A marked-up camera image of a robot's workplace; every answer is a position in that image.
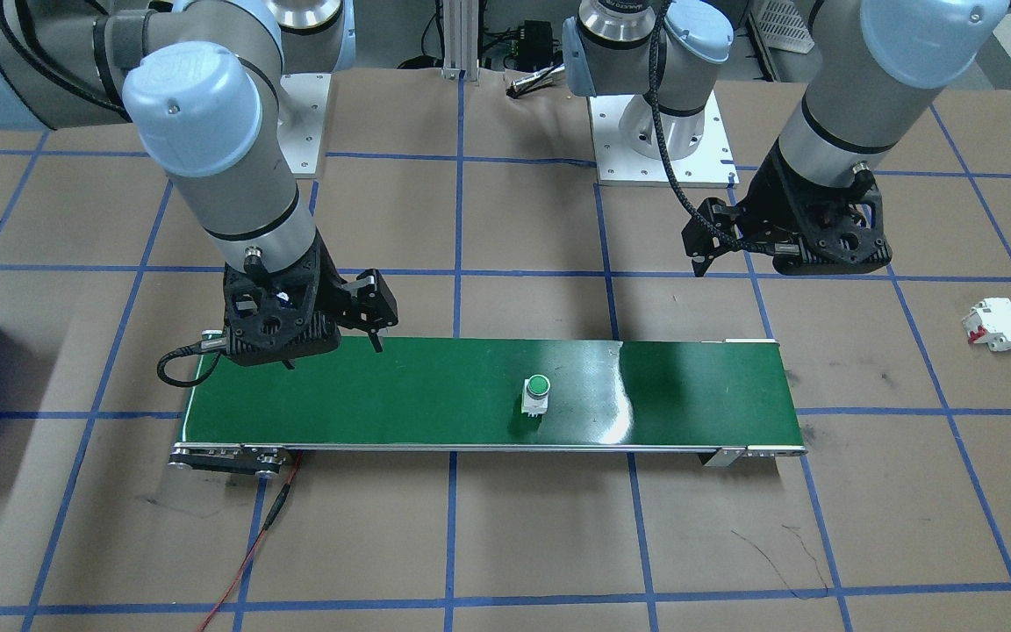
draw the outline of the scratch mark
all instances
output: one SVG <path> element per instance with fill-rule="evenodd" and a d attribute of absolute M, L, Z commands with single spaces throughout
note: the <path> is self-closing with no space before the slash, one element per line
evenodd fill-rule
<path fill-rule="evenodd" d="M 755 549 L 755 551 L 758 551 L 759 555 L 762 555 L 762 559 L 767 560 L 767 563 L 770 564 L 771 570 L 774 571 L 775 575 L 778 575 L 779 581 L 783 582 L 783 585 L 786 585 L 787 590 L 790 591 L 790 594 L 792 596 L 795 596 L 795 599 L 799 599 L 799 600 L 803 600 L 803 601 L 819 599 L 819 597 L 803 597 L 803 596 L 799 596 L 798 591 L 795 591 L 795 589 L 791 588 L 790 582 L 787 581 L 786 576 L 783 576 L 783 572 L 780 570 L 778 570 L 777 565 L 774 565 L 774 562 L 770 560 L 770 556 L 766 555 L 766 553 L 763 552 L 761 548 L 759 548 L 758 544 L 755 544 L 754 542 L 751 542 L 750 540 L 747 539 L 747 537 L 743 537 L 743 536 L 739 535 L 739 532 L 735 531 L 735 529 L 731 529 L 731 533 L 733 533 L 733 535 L 735 537 L 739 537 L 739 539 L 743 540 L 743 542 L 746 542 L 747 544 L 750 544 L 751 548 Z M 826 593 L 823 594 L 822 597 L 828 597 L 828 596 L 829 596 L 829 585 L 826 584 Z"/>
<path fill-rule="evenodd" d="M 818 573 L 818 580 L 821 581 L 821 586 L 826 590 L 826 596 L 829 596 L 829 582 L 827 582 L 825 576 L 822 575 L 822 565 L 818 563 L 818 557 L 815 557 L 814 553 L 810 552 L 810 547 L 807 547 L 806 540 L 802 540 L 802 535 L 799 535 L 799 531 L 802 531 L 802 528 L 787 527 L 786 524 L 783 525 L 783 528 L 791 533 L 794 533 L 795 537 L 798 537 L 798 543 L 802 545 L 803 551 L 806 551 L 806 555 L 810 555 L 810 559 L 814 560 L 814 571 Z"/>

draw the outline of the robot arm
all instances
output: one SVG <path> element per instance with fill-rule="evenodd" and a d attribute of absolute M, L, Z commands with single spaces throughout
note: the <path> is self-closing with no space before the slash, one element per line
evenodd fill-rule
<path fill-rule="evenodd" d="M 784 275 L 865 273 L 891 263 L 874 169 L 961 75 L 1010 0 L 798 0 L 825 64 L 737 207 L 699 209 L 731 240 L 690 221 L 698 276 L 760 245 Z"/>
<path fill-rule="evenodd" d="M 705 104 L 728 60 L 733 28 L 700 0 L 682 0 L 662 18 L 661 82 L 656 99 L 671 159 L 697 151 Z M 579 96 L 635 95 L 619 119 L 623 143 L 659 159 L 650 93 L 650 39 L 657 25 L 647 1 L 582 0 L 562 28 L 568 87 Z"/>
<path fill-rule="evenodd" d="M 352 4 L 333 4 L 327 23 L 341 29 L 298 25 L 341 41 Z M 352 60 L 312 41 L 308 64 Z M 224 336 L 179 356 L 289 365 L 337 349 L 338 327 L 368 332 L 380 351 L 378 331 L 396 325 L 380 271 L 346 283 L 298 200 L 276 140 L 283 65 L 280 25 L 262 0 L 180 0 L 172 12 L 109 16 L 86 3 L 0 0 L 0 128 L 133 121 L 223 256 Z M 191 384 L 162 364 L 164 380 Z"/>

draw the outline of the black wire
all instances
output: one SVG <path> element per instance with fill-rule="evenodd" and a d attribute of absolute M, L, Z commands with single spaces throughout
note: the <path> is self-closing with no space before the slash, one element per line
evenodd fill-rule
<path fill-rule="evenodd" d="M 33 54 L 28 52 L 28 50 L 25 49 L 24 44 L 21 43 L 21 41 L 17 40 L 15 32 L 13 32 L 12 28 L 10 27 L 10 24 L 7 23 L 7 17 L 5 16 L 5 8 L 3 6 L 3 0 L 0 0 L 0 30 L 3 32 L 5 38 L 7 38 L 7 43 L 10 43 L 10 47 L 13 50 L 15 50 L 15 53 L 17 53 L 18 56 L 22 57 L 23 60 L 25 60 L 25 63 L 30 65 L 30 67 L 33 70 L 36 70 L 36 72 L 38 72 L 38 75 L 40 75 L 41 77 L 45 77 L 45 79 L 49 79 L 54 84 L 56 84 L 57 87 L 71 93 L 71 95 L 73 96 L 77 96 L 80 97 L 80 99 L 88 101 L 88 103 L 95 104 L 97 105 L 97 107 L 104 108 L 105 110 L 116 112 L 120 116 L 127 116 L 127 110 L 124 110 L 124 108 L 121 107 L 121 105 L 117 105 L 115 103 L 108 103 L 108 101 L 100 99 L 100 97 L 90 95 L 90 93 L 88 91 L 85 91 L 85 89 L 80 87 L 80 85 L 72 83 L 71 81 L 64 79 L 64 77 L 60 77 L 59 75 L 57 75 L 56 72 L 53 71 L 53 69 L 45 67 L 43 62 L 36 59 L 36 57 L 33 57 Z"/>
<path fill-rule="evenodd" d="M 424 24 L 424 32 L 421 33 L 421 54 L 425 57 L 429 56 L 427 52 L 427 36 L 429 36 L 429 29 L 432 28 L 432 23 L 435 19 L 436 13 L 432 13 L 432 16 L 429 17 L 429 23 Z"/>
<path fill-rule="evenodd" d="M 517 33 L 513 32 L 505 33 L 505 35 L 494 36 L 493 39 L 490 39 L 487 43 L 478 48 L 478 56 L 482 56 L 482 54 L 485 54 L 486 51 L 493 49 L 498 43 L 505 43 L 505 41 L 515 41 L 517 39 L 521 39 L 521 35 L 517 35 Z"/>
<path fill-rule="evenodd" d="M 436 0 L 436 31 L 439 33 L 439 59 L 446 59 L 447 48 L 443 43 L 443 0 Z"/>
<path fill-rule="evenodd" d="M 108 15 L 107 9 L 105 9 L 104 7 L 102 7 L 102 5 L 100 5 L 99 1 L 97 1 L 97 0 L 84 0 L 84 2 L 87 3 L 89 5 L 89 7 L 92 7 L 93 9 L 96 9 L 96 12 L 100 13 L 101 16 L 107 16 Z"/>
<path fill-rule="evenodd" d="M 681 185 L 677 182 L 677 176 L 673 172 L 673 164 L 669 161 L 669 148 L 665 144 L 665 129 L 662 127 L 662 109 L 658 103 L 657 91 L 661 87 L 662 80 L 658 77 L 658 56 L 662 43 L 662 25 L 665 23 L 665 13 L 669 11 L 669 5 L 673 0 L 662 0 L 662 8 L 655 17 L 654 30 L 650 32 L 649 39 L 649 92 L 646 92 L 646 103 L 649 103 L 650 112 L 654 119 L 654 137 L 657 142 L 658 157 L 662 160 L 662 167 L 665 169 L 665 177 L 669 180 L 669 188 L 673 189 L 673 195 L 677 196 L 677 201 L 681 203 L 685 211 L 697 220 L 709 234 L 720 243 L 732 250 L 745 250 L 756 255 L 773 255 L 768 244 L 757 244 L 745 240 L 737 240 L 735 236 L 723 232 L 715 227 L 711 216 L 704 216 L 698 208 L 685 196 L 681 190 Z"/>
<path fill-rule="evenodd" d="M 220 351 L 211 351 L 210 353 L 213 355 L 213 361 L 209 364 L 209 367 L 205 369 L 205 372 L 199 376 L 193 377 L 192 380 L 185 381 L 176 380 L 174 377 L 166 375 L 166 364 L 171 363 L 172 360 L 179 359 L 179 357 L 200 356 L 202 354 L 201 344 L 188 344 L 185 345 L 185 347 L 174 349 L 174 351 L 166 353 L 165 356 L 158 359 L 158 365 L 156 366 L 158 379 L 168 383 L 169 385 L 176 385 L 178 388 L 193 388 L 197 384 L 208 380 L 209 376 L 213 375 L 213 371 L 216 369 L 216 364 L 220 362 L 221 356 L 223 356 L 223 353 Z"/>

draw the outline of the black braided cable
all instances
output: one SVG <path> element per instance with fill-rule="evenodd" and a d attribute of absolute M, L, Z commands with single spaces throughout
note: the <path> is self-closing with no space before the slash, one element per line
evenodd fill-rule
<path fill-rule="evenodd" d="M 720 240 L 726 247 L 737 251 L 743 250 L 753 252 L 756 255 L 773 255 L 769 244 L 758 244 L 745 240 L 737 240 L 734 236 L 717 229 L 710 216 L 704 216 L 697 210 L 697 207 L 685 196 L 685 191 L 681 190 L 681 184 L 677 182 L 677 176 L 673 172 L 673 164 L 669 161 L 669 148 L 666 147 L 665 129 L 662 127 L 662 109 L 658 103 L 657 91 L 661 87 L 661 77 L 658 76 L 658 56 L 662 43 L 662 27 L 665 24 L 665 15 L 669 11 L 669 5 L 673 0 L 663 0 L 661 10 L 657 13 L 654 22 L 654 30 L 650 32 L 649 40 L 649 92 L 646 92 L 646 103 L 649 103 L 650 112 L 654 119 L 654 137 L 657 142 L 657 153 L 662 160 L 662 167 L 665 169 L 665 177 L 669 180 L 669 188 L 673 189 L 674 196 L 677 196 L 678 203 L 697 220 L 711 236 Z"/>

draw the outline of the metal bracket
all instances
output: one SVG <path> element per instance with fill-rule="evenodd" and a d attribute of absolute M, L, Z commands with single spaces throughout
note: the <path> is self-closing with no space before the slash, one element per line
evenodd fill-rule
<path fill-rule="evenodd" d="M 280 149 L 294 176 L 313 177 L 323 152 L 330 75 L 284 75 L 280 87 Z"/>
<path fill-rule="evenodd" d="M 442 75 L 478 80 L 478 0 L 442 0 Z"/>
<path fill-rule="evenodd" d="M 662 162 L 627 147 L 619 133 L 619 119 L 633 95 L 591 96 L 590 139 L 595 145 L 599 183 L 625 187 L 668 187 Z M 728 132 L 723 128 L 715 92 L 705 104 L 705 133 L 694 155 L 673 161 L 682 187 L 726 189 L 739 183 Z"/>
<path fill-rule="evenodd" d="M 706 468 L 727 468 L 745 452 L 747 452 L 746 447 L 721 448 L 714 455 L 708 456 L 703 463 L 705 463 Z"/>

